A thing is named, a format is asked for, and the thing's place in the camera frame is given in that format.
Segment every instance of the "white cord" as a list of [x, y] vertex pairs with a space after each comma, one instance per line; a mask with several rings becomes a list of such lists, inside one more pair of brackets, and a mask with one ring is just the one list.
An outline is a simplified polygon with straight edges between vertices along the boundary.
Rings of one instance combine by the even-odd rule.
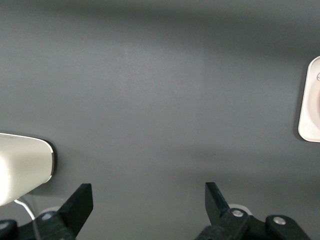
[[28, 214], [30, 215], [30, 217], [31, 217], [32, 220], [35, 220], [35, 219], [36, 219], [34, 213], [31, 211], [31, 209], [28, 207], [27, 204], [25, 204], [25, 203], [22, 202], [22, 201], [19, 201], [18, 199], [14, 200], [14, 202], [15, 202], [16, 204], [19, 204], [19, 205], [23, 206], [23, 207], [25, 208], [25, 210], [28, 212]]

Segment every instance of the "white cylindrical object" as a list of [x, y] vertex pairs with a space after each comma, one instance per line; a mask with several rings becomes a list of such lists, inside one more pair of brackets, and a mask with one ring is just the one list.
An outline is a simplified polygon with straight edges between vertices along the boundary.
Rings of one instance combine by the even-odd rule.
[[50, 180], [54, 151], [44, 140], [0, 133], [0, 206]]

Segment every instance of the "black mechanical part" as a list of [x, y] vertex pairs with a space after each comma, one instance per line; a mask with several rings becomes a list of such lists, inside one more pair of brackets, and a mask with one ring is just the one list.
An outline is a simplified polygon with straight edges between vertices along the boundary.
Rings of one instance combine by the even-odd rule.
[[205, 184], [205, 209], [212, 226], [196, 240], [310, 240], [287, 216], [270, 215], [262, 222], [241, 209], [230, 209], [214, 182]]
[[0, 240], [75, 240], [93, 207], [91, 184], [84, 183], [58, 211], [45, 212], [20, 227], [14, 220], [0, 221]]

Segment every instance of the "metal bolt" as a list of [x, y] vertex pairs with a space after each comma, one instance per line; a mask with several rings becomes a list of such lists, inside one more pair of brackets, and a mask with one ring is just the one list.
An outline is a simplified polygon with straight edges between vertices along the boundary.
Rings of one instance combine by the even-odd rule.
[[41, 218], [41, 219], [42, 219], [43, 221], [45, 221], [45, 220], [50, 219], [51, 217], [52, 217], [52, 216], [51, 216], [51, 214], [50, 214], [50, 213], [46, 213], [45, 215], [43, 215], [43, 216], [42, 216], [42, 218]]
[[273, 218], [273, 221], [276, 223], [276, 224], [279, 224], [279, 225], [285, 225], [286, 224], [286, 220], [284, 220], [282, 217], [279, 217], [279, 216], [275, 216]]
[[241, 218], [244, 215], [244, 213], [242, 211], [239, 211], [239, 210], [233, 210], [232, 214], [233, 214], [233, 216], [235, 216], [237, 218]]
[[3, 229], [5, 229], [5, 228], [8, 227], [8, 226], [9, 226], [9, 223], [8, 223], [8, 222], [1, 223], [1, 224], [0, 224], [0, 230], [3, 230]]

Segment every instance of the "white device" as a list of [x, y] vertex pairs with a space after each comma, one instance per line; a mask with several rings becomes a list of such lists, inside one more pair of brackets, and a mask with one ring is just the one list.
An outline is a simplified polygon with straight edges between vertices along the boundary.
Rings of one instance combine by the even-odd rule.
[[50, 180], [54, 151], [44, 140], [0, 133], [0, 206]]
[[298, 131], [303, 139], [320, 143], [320, 56], [308, 67]]

